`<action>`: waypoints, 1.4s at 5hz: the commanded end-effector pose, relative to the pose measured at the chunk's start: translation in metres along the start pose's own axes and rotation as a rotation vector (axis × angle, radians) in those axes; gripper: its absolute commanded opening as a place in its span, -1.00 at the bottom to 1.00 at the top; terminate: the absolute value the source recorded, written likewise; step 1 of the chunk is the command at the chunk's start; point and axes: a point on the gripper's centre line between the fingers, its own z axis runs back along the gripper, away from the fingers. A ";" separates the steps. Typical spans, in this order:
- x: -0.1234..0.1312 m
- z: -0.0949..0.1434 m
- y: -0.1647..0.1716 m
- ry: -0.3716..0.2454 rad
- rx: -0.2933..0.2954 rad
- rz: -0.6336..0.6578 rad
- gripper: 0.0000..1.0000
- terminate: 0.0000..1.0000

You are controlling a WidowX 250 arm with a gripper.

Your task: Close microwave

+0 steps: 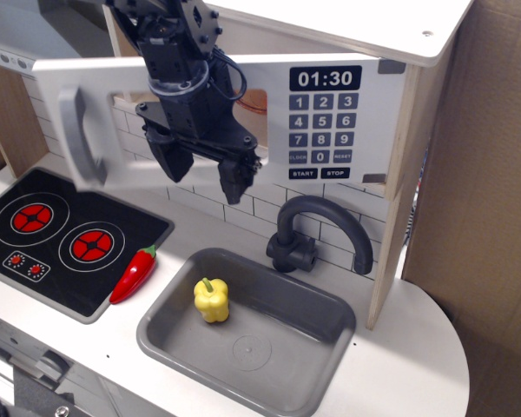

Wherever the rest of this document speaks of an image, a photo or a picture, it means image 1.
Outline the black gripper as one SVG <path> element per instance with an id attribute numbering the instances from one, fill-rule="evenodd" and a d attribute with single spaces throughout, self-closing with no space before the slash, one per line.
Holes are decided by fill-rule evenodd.
<path id="1" fill-rule="evenodd" d="M 173 182 L 189 172 L 195 155 L 217 162 L 227 203 L 239 204 L 261 168 L 257 139 L 233 115 L 247 91 L 243 71 L 217 45 L 206 53 L 185 41 L 135 45 L 158 98 L 137 106 L 156 161 Z"/>

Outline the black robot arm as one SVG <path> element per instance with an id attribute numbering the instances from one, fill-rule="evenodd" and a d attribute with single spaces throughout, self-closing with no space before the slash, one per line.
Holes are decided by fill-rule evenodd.
<path id="1" fill-rule="evenodd" d="M 257 139 L 234 117 L 230 72 L 239 66 L 221 50 L 218 13 L 202 1 L 108 1 L 113 18 L 143 58 L 157 102 L 140 103 L 148 145 L 165 174 L 179 182 L 195 156 L 218 164 L 230 205 L 240 202 L 261 167 Z"/>

